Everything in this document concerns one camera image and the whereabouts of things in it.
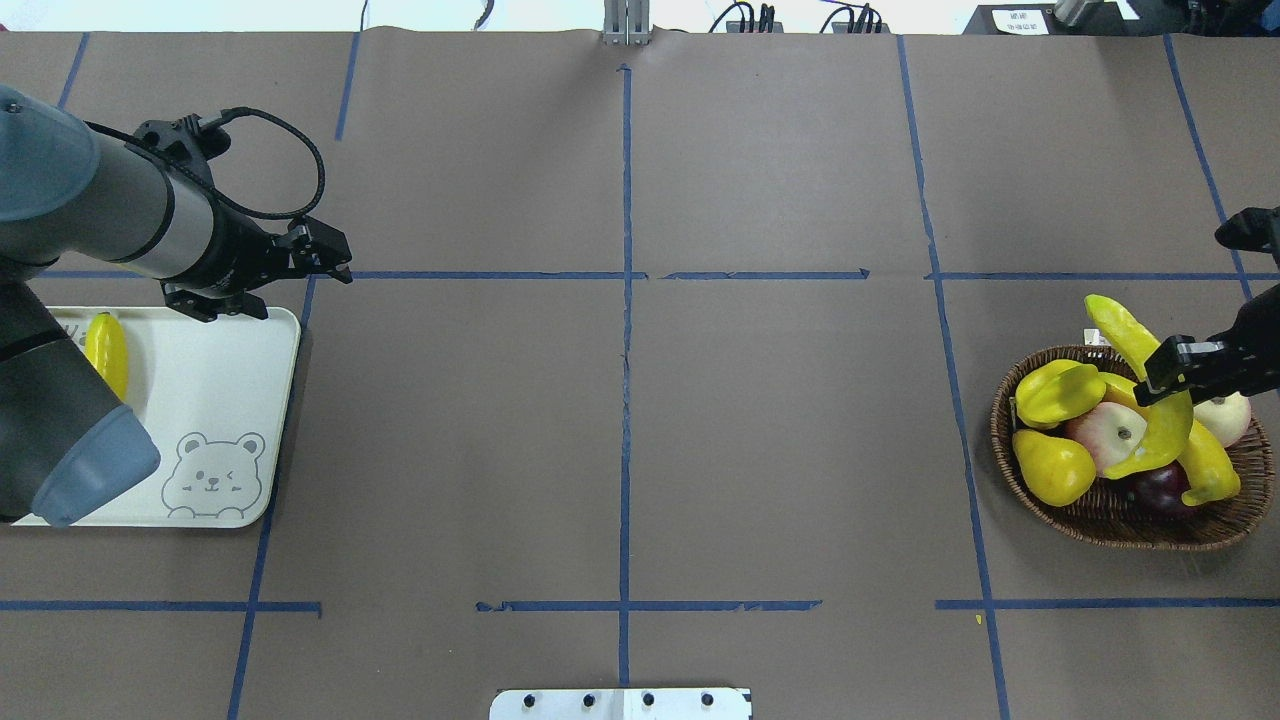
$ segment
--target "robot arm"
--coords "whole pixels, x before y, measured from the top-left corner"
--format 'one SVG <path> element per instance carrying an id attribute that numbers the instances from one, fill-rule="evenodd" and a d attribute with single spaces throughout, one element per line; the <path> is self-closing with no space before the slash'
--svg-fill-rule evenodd
<path id="1" fill-rule="evenodd" d="M 1249 208 L 1215 233 L 1231 250 L 1267 252 L 1280 268 L 1280 209 Z M 1239 392 L 1252 396 L 1280 387 L 1280 286 L 1245 302 L 1229 329 L 1196 342 L 1171 336 L 1147 359 L 1147 383 L 1138 402 L 1149 405 L 1189 389 L 1193 402 Z"/>
<path id="2" fill-rule="evenodd" d="M 214 187 L 223 129 L 259 115 L 316 159 L 316 195 L 293 213 L 255 213 Z M 0 520 L 65 525 L 147 478 L 160 455 L 27 288 L 74 250 L 161 283 L 165 304 L 202 322 L 266 318 L 248 291 L 280 278 L 351 282 L 346 236 L 306 215 L 324 191 L 315 145 L 261 110 L 150 120 L 133 136 L 83 123 L 0 85 Z M 260 219 L 289 219 L 273 234 Z"/>

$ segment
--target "gray tabletop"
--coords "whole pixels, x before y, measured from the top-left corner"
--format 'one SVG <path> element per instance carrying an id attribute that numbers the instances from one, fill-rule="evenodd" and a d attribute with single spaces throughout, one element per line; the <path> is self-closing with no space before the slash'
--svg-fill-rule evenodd
<path id="1" fill-rule="evenodd" d="M 306 327 L 266 518 L 9 528 L 3 717 L 486 717 L 504 688 L 753 691 L 756 717 L 1276 715 L 1280 527 L 1106 550 L 1004 488 L 1005 372 L 1111 295 L 1225 329 L 1280 279 L 1268 41 L 0 33 L 132 129 L 310 133 L 356 282 Z M 274 128 L 219 187 L 310 192 Z M 156 305 L 65 258 L 51 305 Z M 1254 398 L 1267 427 L 1271 393 Z"/>

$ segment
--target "bear drawing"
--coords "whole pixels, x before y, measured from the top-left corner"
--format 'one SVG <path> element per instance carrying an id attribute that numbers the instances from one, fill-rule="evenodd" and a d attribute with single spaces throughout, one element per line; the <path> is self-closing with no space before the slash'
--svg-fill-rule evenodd
<path id="1" fill-rule="evenodd" d="M 236 442 L 209 442 L 201 433 L 178 441 L 178 465 L 160 497 L 170 518 L 244 518 L 262 496 L 257 459 L 262 436 L 244 433 Z"/>

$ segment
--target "white plastic tray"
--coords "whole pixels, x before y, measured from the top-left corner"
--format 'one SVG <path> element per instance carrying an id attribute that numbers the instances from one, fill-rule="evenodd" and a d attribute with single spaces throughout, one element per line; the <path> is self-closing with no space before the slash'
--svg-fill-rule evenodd
<path id="1" fill-rule="evenodd" d="M 242 528 L 262 515 L 301 337 L 293 313 L 270 307 L 266 320 L 200 323 L 166 307 L 50 311 L 81 347 L 93 315 L 120 320 L 129 350 L 125 402 L 160 450 L 155 474 L 77 527 Z M 28 515 L 15 524 L 45 521 Z"/>

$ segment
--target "fruit basket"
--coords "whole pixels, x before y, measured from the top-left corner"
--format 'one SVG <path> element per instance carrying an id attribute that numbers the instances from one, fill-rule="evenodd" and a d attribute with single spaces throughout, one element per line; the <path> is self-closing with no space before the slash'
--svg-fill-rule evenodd
<path id="1" fill-rule="evenodd" d="M 1111 347 L 1087 345 L 1042 350 L 1023 359 L 1005 375 L 991 407 L 991 445 L 1009 489 L 1028 510 L 1066 536 L 1103 547 L 1220 550 L 1244 539 L 1257 528 L 1271 507 L 1275 483 L 1271 443 L 1257 418 L 1249 421 L 1244 437 L 1228 448 L 1228 456 L 1240 475 L 1240 493 L 1201 506 L 1190 519 L 1164 518 L 1137 507 L 1107 488 L 1105 483 L 1112 480 L 1106 479 L 1096 480 L 1084 497 L 1065 507 L 1046 505 L 1028 492 L 1014 457 L 1012 434 L 1018 420 L 1010 398 L 1028 373 L 1060 357 L 1134 378 L 1119 352 Z"/>

